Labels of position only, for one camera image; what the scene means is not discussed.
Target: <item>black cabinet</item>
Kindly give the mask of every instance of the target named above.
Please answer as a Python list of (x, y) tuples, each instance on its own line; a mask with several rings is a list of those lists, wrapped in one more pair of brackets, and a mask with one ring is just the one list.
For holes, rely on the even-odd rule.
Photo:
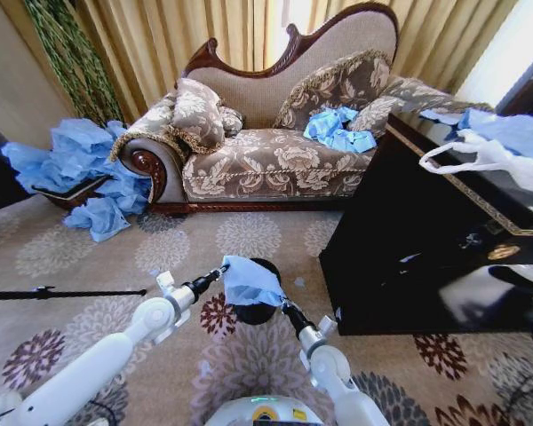
[[(320, 254), (340, 334), (529, 329), (533, 290), (508, 284), (510, 292), (505, 283), (491, 288), (474, 271), (533, 264), (533, 193), (503, 171), (434, 175), (422, 169), (420, 156), (452, 132), (414, 115), (389, 117)], [(450, 154), (435, 159), (465, 161)]]

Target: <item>wall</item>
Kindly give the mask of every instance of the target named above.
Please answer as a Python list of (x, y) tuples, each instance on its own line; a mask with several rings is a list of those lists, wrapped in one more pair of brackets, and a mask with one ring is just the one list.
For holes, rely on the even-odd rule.
[(0, 6), (0, 132), (11, 141), (49, 148), (49, 129), (68, 116), (66, 102)]

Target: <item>curtain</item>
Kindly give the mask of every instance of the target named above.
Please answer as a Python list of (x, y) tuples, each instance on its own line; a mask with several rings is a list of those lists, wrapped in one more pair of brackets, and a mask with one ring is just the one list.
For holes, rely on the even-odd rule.
[[(455, 92), (517, 0), (385, 0), (399, 20), (394, 73)], [(105, 62), (127, 121), (169, 91), (210, 37), (244, 70), (271, 66), (284, 27), (311, 33), (351, 0), (80, 0), (78, 15)]]

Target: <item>black rod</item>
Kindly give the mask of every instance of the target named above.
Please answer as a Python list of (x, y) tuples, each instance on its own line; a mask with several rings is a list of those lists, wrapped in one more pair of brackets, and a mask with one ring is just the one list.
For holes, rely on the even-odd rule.
[(51, 291), (53, 287), (38, 287), (32, 291), (0, 291), (0, 300), (51, 299), (62, 297), (95, 297), (95, 296), (144, 296), (147, 291)]

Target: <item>white plastic bag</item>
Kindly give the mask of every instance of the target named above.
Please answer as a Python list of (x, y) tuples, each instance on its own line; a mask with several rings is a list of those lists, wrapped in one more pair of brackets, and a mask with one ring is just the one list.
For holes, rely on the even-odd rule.
[[(449, 142), (444, 146), (429, 151), (422, 156), (418, 164), (425, 170), (438, 175), (458, 173), (465, 170), (505, 170), (523, 189), (533, 192), (533, 159), (513, 155), (497, 140), (486, 140), (473, 130), (464, 129), (458, 132), (465, 142)], [(465, 162), (458, 166), (435, 167), (429, 160), (444, 151), (453, 149), (460, 153), (477, 153), (475, 162)]]

